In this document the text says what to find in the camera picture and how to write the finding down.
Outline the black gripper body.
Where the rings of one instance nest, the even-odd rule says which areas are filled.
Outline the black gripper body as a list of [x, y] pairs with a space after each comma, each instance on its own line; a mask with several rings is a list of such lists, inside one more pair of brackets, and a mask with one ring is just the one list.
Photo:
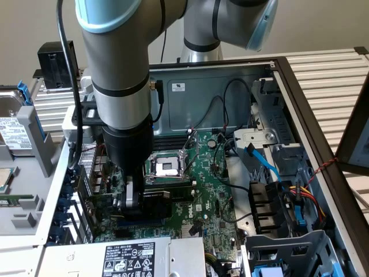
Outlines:
[[102, 127], [107, 155], [124, 174], [133, 175], [153, 151], [152, 116], [148, 115], [138, 126], [127, 130]]

